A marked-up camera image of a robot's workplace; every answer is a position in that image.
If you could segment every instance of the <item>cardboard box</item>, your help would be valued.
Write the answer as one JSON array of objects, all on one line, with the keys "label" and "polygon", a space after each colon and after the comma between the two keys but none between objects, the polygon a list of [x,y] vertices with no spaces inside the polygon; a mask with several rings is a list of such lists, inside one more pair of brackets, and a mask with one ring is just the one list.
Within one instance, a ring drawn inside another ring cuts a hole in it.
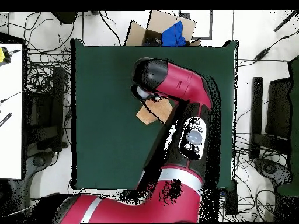
[{"label": "cardboard box", "polygon": [[125,46],[141,46],[146,39],[161,39],[162,33],[179,21],[183,24],[182,36],[185,38],[186,45],[200,46],[200,38],[191,42],[196,27],[195,21],[156,10],[152,10],[149,16],[147,28],[131,21]]}]

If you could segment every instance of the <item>white desk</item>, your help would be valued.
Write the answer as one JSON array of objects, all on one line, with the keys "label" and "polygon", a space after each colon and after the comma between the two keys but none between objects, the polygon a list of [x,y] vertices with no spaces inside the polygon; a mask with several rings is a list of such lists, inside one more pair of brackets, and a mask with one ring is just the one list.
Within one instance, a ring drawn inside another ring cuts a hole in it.
[{"label": "white desk", "polygon": [[[9,51],[22,49],[20,44],[0,44]],[[0,66],[0,100],[22,91],[22,52],[11,63]],[[22,175],[22,94],[17,94],[0,106],[0,121],[9,113],[12,117],[0,127],[0,179],[20,180]]]}]

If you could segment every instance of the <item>cardboard piece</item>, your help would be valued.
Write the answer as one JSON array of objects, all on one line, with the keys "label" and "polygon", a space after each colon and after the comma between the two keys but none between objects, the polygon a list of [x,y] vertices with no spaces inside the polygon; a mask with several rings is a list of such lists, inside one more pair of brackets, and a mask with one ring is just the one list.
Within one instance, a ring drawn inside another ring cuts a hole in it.
[{"label": "cardboard piece", "polygon": [[[152,100],[147,100],[147,107],[157,116],[163,123],[165,123],[172,111],[172,106],[167,99],[162,99],[158,102],[153,102]],[[157,120],[157,118],[151,114],[144,106],[136,114],[144,124],[148,125]]]},{"label": "cardboard piece", "polygon": [[125,46],[141,46],[146,39],[160,39],[165,30],[179,21],[183,24],[182,36],[185,38],[186,45],[200,46],[200,38],[191,42],[196,27],[194,20],[177,17],[157,10],[152,10],[149,16],[147,28],[142,27],[133,20],[131,21]]}]

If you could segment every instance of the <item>blue cloth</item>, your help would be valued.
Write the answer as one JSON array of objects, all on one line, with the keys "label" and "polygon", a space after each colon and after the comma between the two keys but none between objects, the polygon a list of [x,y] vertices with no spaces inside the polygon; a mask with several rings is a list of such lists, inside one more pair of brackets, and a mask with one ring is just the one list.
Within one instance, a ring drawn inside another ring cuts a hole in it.
[{"label": "blue cloth", "polygon": [[184,46],[186,42],[182,33],[183,24],[179,21],[162,33],[163,46]]}]

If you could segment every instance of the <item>black border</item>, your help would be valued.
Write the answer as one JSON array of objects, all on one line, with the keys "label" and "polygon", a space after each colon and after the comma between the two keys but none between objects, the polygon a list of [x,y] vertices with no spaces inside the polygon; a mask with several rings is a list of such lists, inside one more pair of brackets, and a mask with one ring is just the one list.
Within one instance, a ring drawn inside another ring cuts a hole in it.
[{"label": "black border", "polygon": [[23,55],[23,61],[22,61],[22,140],[21,140],[21,180],[24,179],[25,174],[26,174],[26,158],[27,157],[27,138],[26,138],[26,106],[25,106],[25,94],[24,91],[26,89],[27,85],[27,62],[28,62],[28,51],[27,51],[27,46],[25,45],[25,40],[21,38],[17,38],[15,36],[11,36],[9,34],[5,33],[0,33],[0,45],[1,44],[21,44],[22,45],[22,55]]}]

